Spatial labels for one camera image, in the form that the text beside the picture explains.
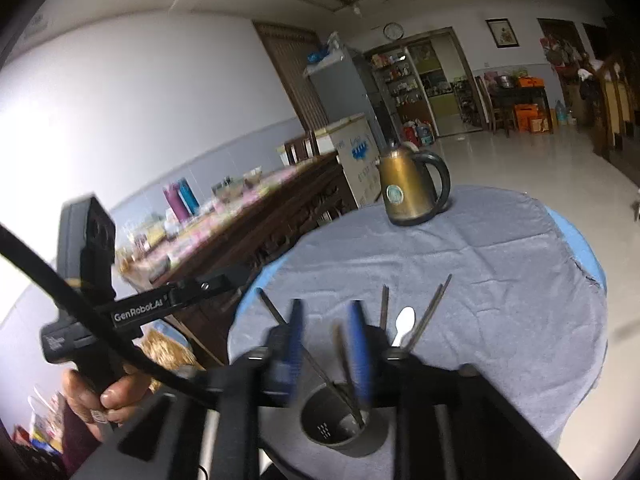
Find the person's left hand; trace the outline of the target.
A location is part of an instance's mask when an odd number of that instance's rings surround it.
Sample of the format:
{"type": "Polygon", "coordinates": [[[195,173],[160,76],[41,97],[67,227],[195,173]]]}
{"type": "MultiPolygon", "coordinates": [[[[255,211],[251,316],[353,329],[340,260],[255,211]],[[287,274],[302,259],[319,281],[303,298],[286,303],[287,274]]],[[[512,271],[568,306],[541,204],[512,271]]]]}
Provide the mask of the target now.
{"type": "Polygon", "coordinates": [[[124,365],[124,372],[117,382],[99,392],[77,370],[63,370],[62,390],[66,403],[99,442],[103,441],[104,434],[93,413],[100,412],[105,420],[122,426],[136,414],[139,404],[151,392],[152,378],[148,374],[130,364],[124,365]]]}

